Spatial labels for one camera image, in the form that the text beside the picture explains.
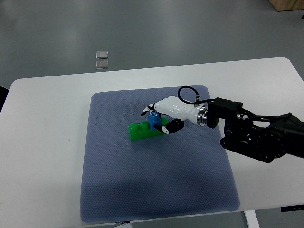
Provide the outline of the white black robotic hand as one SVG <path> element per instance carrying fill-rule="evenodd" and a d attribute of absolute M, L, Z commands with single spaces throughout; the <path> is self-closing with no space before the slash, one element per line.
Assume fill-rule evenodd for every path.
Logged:
<path fill-rule="evenodd" d="M 172 134 L 181 130 L 185 120 L 191 121 L 198 126 L 204 126 L 207 122 L 207 106 L 201 104 L 189 104 L 175 96 L 169 96 L 154 104 L 146 106 L 141 115 L 156 111 L 159 114 L 173 118 L 165 126 L 156 125 L 154 128 L 164 134 Z"/>

